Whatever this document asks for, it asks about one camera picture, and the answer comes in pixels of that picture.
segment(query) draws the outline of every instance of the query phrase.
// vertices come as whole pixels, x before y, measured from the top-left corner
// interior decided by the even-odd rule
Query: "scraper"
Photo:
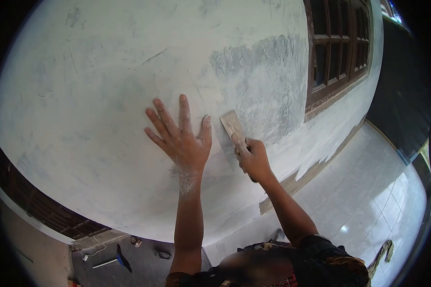
[[[230,112],[227,112],[222,115],[220,117],[220,121],[222,122],[223,127],[227,131],[230,138],[232,138],[233,135],[237,135],[246,145],[246,137],[244,136],[241,124],[239,123],[238,116],[236,115],[235,110],[231,110]],[[249,177],[252,182],[257,182],[251,176]]]

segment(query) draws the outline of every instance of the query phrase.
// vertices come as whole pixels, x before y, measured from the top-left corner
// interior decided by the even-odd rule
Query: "tiled floor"
[[[425,211],[423,185],[389,143],[365,123],[347,146],[293,198],[321,235],[368,266],[386,239],[394,242],[390,263],[381,262],[372,286],[389,286],[407,259]],[[204,249],[213,265],[236,248],[271,238],[279,227],[269,212]]]

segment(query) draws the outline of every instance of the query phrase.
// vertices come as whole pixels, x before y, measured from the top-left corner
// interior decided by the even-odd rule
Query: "wrist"
[[[273,174],[273,172],[269,172],[258,182],[263,188],[269,187],[271,185],[279,184],[279,181],[276,179],[276,176]]]

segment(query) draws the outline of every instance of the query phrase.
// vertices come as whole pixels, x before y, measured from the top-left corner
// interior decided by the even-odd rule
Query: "electrical cable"
[[[97,241],[97,242],[99,242],[100,244],[104,245],[104,244],[103,244],[103,243],[101,243],[101,242],[100,242],[96,237],[94,237],[94,236],[93,236],[93,238],[94,238],[94,239],[96,239],[96,241]],[[85,254],[85,256],[88,256],[88,257],[94,256],[94,255],[96,255],[99,251],[102,251],[102,250],[104,250],[105,248],[106,248],[106,247],[105,247],[105,245],[104,245],[104,248],[97,250],[96,252],[94,252],[94,254],[93,254],[93,255]]]

